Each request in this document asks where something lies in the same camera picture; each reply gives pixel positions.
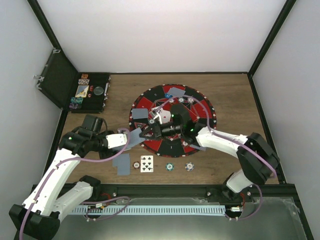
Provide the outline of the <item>triangular all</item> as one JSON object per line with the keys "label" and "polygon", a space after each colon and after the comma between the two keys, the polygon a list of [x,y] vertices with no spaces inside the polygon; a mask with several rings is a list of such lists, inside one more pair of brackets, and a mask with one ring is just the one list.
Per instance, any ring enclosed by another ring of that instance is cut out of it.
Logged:
{"label": "triangular all", "polygon": [[140,128],[140,129],[143,129],[147,124],[146,123],[141,123],[141,122],[135,122],[134,123],[134,126],[136,128]]}

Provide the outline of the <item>seven of clubs card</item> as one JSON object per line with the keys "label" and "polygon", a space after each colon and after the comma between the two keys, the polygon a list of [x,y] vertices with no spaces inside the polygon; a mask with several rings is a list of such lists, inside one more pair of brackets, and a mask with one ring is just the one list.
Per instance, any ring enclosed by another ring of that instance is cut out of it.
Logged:
{"label": "seven of clubs card", "polygon": [[142,155],[140,157],[140,172],[141,173],[154,172],[154,157],[152,155]]}

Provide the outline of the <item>blue small blind button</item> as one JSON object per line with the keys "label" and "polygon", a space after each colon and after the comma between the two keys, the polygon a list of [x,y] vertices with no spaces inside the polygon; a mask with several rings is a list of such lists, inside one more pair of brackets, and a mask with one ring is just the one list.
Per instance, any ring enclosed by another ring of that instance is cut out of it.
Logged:
{"label": "blue small blind button", "polygon": [[168,93],[166,93],[165,95],[164,95],[167,99],[170,99],[172,96],[170,95],[170,94],[168,94]]}

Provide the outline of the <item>brown 100 chip stack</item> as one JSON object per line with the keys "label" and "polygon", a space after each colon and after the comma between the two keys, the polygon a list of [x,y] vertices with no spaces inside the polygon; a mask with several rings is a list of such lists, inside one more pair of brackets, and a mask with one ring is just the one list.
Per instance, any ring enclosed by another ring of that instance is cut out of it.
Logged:
{"label": "brown 100 chip stack", "polygon": [[134,169],[139,169],[140,166],[141,166],[141,164],[140,164],[138,161],[136,161],[136,162],[133,163],[133,168],[134,168]]}

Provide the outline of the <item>teal chip stack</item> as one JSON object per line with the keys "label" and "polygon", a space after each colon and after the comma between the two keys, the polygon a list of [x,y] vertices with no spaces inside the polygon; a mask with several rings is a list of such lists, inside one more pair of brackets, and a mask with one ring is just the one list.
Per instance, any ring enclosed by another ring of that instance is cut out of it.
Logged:
{"label": "teal chip stack", "polygon": [[169,163],[167,163],[167,164],[165,165],[165,169],[166,169],[167,171],[172,171],[172,170],[174,169],[174,165],[169,162]]}

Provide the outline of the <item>purple chip stack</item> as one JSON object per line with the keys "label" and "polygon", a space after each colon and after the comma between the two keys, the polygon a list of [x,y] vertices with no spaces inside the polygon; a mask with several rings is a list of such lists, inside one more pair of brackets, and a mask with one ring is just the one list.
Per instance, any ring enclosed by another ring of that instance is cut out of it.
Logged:
{"label": "purple chip stack", "polygon": [[195,168],[195,165],[192,163],[192,162],[188,162],[185,164],[185,169],[190,172],[190,171],[193,171]]}

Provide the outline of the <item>blue cards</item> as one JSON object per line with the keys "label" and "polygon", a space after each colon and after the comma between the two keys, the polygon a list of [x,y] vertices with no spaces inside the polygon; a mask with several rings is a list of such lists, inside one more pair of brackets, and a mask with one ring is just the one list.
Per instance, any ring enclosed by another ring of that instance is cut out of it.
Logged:
{"label": "blue cards", "polygon": [[197,146],[197,145],[194,145],[194,144],[190,144],[189,145],[191,148],[194,148],[194,149],[197,149],[199,151],[206,151],[206,148],[205,147],[202,147],[202,146]]}

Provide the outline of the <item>dealt blue backed card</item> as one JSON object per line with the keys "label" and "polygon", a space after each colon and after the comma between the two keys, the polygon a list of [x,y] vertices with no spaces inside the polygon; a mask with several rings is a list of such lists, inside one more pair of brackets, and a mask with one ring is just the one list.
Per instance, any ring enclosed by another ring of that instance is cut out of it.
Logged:
{"label": "dealt blue backed card", "polygon": [[116,167],[116,168],[121,167],[122,166],[122,160],[118,159],[118,158],[114,158],[112,160],[112,166]]}

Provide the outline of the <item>nine of clubs card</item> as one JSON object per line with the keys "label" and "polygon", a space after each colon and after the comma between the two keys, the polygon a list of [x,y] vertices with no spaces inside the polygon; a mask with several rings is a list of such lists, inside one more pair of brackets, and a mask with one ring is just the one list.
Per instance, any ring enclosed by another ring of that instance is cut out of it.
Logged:
{"label": "nine of clubs card", "polygon": [[152,113],[153,115],[161,115],[161,114],[163,113],[163,108],[160,107],[160,106],[153,107],[153,108],[151,109],[151,113]]}

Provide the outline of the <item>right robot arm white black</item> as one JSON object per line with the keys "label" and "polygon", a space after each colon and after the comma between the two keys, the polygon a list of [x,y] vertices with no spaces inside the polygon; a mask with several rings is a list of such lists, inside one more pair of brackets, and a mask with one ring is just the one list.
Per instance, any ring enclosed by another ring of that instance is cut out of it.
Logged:
{"label": "right robot arm white black", "polygon": [[215,149],[238,159],[241,169],[232,173],[221,188],[221,195],[229,202],[236,200],[240,192],[253,185],[263,185],[276,177],[279,158],[258,133],[234,135],[211,128],[210,124],[193,122],[189,111],[181,104],[170,109],[170,121],[164,123],[158,110],[151,111],[152,119],[140,137],[160,140],[180,135],[190,145]]}

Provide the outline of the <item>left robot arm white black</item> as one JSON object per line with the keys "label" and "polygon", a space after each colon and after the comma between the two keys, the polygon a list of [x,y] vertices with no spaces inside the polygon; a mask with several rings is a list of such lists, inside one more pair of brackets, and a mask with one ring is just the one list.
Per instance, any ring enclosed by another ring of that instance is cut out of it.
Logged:
{"label": "left robot arm white black", "polygon": [[120,156],[128,147],[131,132],[127,128],[102,131],[105,119],[86,115],[82,125],[67,132],[61,139],[54,159],[39,184],[20,205],[14,204],[9,216],[17,232],[15,239],[28,235],[36,240],[51,240],[61,222],[80,204],[97,205],[101,201],[101,181],[85,175],[62,196],[67,179],[80,162],[104,163]]}

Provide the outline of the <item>round red black poker mat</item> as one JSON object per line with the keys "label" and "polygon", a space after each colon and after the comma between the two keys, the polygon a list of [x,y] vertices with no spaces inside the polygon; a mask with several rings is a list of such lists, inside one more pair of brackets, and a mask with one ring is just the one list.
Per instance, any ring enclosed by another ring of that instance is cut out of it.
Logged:
{"label": "round red black poker mat", "polygon": [[140,129],[141,146],[168,158],[181,158],[200,151],[196,132],[209,125],[215,129],[217,115],[208,98],[182,84],[163,84],[143,92],[132,104],[130,130]]}

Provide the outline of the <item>clear round dealer button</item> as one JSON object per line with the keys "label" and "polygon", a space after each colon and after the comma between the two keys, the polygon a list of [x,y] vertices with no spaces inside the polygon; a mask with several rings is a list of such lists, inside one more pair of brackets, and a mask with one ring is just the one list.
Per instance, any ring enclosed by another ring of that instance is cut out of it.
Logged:
{"label": "clear round dealer button", "polygon": [[97,86],[94,88],[93,90],[93,93],[96,95],[96,96],[100,96],[102,95],[103,93],[105,92],[104,88],[101,87],[101,86]]}

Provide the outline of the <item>black poker chip case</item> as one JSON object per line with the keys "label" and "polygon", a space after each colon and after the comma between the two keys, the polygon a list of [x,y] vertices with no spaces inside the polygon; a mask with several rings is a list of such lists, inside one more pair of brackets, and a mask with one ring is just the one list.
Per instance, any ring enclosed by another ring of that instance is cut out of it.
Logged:
{"label": "black poker chip case", "polygon": [[[82,74],[89,74],[89,87],[102,87],[104,93],[95,95],[88,92],[80,109],[70,109],[71,97],[76,93],[78,79]],[[98,114],[104,111],[111,74],[108,72],[79,72],[60,49],[53,49],[40,75],[35,75],[35,87],[58,108],[72,113]]]}

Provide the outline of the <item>card deck in case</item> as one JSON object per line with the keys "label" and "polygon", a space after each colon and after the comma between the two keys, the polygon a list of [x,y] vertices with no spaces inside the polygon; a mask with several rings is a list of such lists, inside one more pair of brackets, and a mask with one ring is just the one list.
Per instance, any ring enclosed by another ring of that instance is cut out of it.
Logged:
{"label": "card deck in case", "polygon": [[89,85],[79,85],[75,92],[75,98],[86,98],[89,91]]}

